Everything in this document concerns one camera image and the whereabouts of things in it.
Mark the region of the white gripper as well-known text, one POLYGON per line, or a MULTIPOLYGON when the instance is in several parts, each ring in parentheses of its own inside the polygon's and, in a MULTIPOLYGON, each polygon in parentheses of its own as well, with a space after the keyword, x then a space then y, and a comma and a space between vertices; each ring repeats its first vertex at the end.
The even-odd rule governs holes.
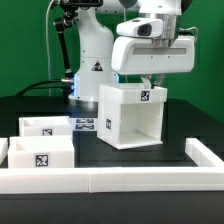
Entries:
MULTIPOLYGON (((180 35, 171 47, 154 47, 151 39, 119 37, 114 42, 111 67, 121 75, 159 74, 153 87, 161 87, 165 74, 190 72, 194 60, 193 36, 180 35)), ((146 89, 152 88, 148 76, 141 80, 146 89)))

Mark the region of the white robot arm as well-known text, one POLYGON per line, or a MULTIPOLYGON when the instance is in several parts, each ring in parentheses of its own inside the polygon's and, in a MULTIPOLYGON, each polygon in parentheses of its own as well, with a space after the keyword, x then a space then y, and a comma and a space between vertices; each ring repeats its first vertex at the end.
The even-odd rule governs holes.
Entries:
POLYGON ((96 104, 99 87, 115 84, 119 75, 189 72, 194 67, 195 38, 186 36, 180 19, 193 0, 99 0, 78 9, 80 67, 74 73, 70 99, 96 104), (100 24, 96 14, 136 11, 117 25, 100 24))

